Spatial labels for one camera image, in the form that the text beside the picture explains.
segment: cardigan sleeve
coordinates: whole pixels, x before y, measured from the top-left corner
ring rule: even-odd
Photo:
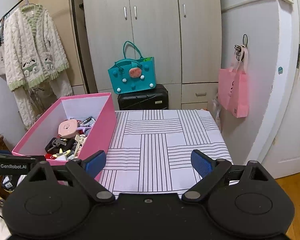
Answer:
[[[10,90],[13,91],[26,82],[18,58],[18,47],[20,47],[19,29],[16,22],[10,17],[4,22],[3,37],[6,79]]]
[[[44,14],[44,42],[46,44],[47,50],[52,57],[52,62],[55,69],[61,72],[69,68],[69,63],[63,49],[61,40],[58,35],[57,28],[50,17],[48,11]]]

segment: white door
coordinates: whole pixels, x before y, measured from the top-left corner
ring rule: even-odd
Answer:
[[[218,82],[221,67],[220,0],[179,0],[182,83]]]
[[[130,6],[135,45],[154,57],[156,82],[181,83],[178,0],[130,0]]]
[[[93,71],[98,91],[111,89],[108,69],[123,59],[122,46],[133,42],[129,0],[83,0]],[[128,50],[127,57],[134,58]]]
[[[300,0],[298,0],[300,20]],[[274,178],[300,172],[300,68],[279,131],[262,165]]]

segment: pink plastic container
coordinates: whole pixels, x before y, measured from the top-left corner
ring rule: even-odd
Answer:
[[[98,93],[59,98],[30,128],[13,149],[13,155],[45,155],[45,147],[58,135],[58,127],[66,119],[84,120],[93,116],[91,129],[78,158],[84,160],[98,150],[108,151],[116,125],[111,93]],[[50,165],[64,165],[66,161],[48,160]]]

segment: bunch of keys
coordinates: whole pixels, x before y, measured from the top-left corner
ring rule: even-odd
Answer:
[[[60,145],[67,145],[67,143],[64,141],[64,139],[56,138],[52,141],[52,147],[47,151],[51,151],[56,147],[59,147]]]

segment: drawer handle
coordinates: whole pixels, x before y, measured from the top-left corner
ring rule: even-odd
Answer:
[[[195,96],[196,97],[205,97],[207,95],[207,92],[205,93],[196,93]]]

